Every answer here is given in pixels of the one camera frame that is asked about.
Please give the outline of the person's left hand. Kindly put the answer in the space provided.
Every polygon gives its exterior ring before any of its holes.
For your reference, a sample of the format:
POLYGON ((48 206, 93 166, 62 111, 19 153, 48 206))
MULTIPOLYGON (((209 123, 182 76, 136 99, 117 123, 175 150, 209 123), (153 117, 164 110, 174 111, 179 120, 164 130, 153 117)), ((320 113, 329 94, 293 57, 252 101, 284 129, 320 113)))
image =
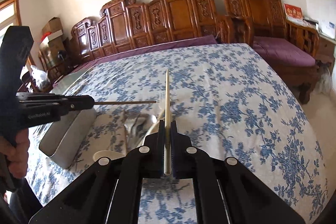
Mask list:
POLYGON ((27 174, 29 158, 29 130, 25 128, 16 134, 17 145, 13 147, 3 136, 1 136, 1 153, 9 160, 9 171, 14 178, 20 179, 27 174))

